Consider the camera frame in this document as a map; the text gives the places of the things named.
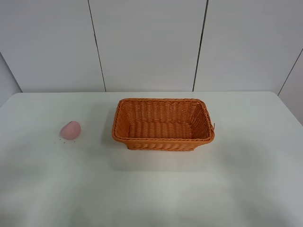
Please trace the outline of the orange wicker basket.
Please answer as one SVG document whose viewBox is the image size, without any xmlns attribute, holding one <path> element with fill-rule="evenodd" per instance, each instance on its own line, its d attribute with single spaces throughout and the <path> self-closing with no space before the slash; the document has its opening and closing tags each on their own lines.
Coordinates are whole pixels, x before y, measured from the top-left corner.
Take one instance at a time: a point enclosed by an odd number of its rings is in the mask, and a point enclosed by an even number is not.
<svg viewBox="0 0 303 227">
<path fill-rule="evenodd" d="M 130 150 L 192 151 L 215 133 L 199 99 L 126 98 L 117 105 L 112 137 Z"/>
</svg>

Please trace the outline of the pink peach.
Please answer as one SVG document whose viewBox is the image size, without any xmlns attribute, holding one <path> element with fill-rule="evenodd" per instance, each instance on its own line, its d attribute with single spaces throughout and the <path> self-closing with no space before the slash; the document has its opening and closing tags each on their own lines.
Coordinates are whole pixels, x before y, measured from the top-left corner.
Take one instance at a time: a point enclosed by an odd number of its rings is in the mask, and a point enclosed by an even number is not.
<svg viewBox="0 0 303 227">
<path fill-rule="evenodd" d="M 74 140 L 81 133 L 81 126 L 77 121 L 71 121 L 60 131 L 60 135 L 66 140 Z"/>
</svg>

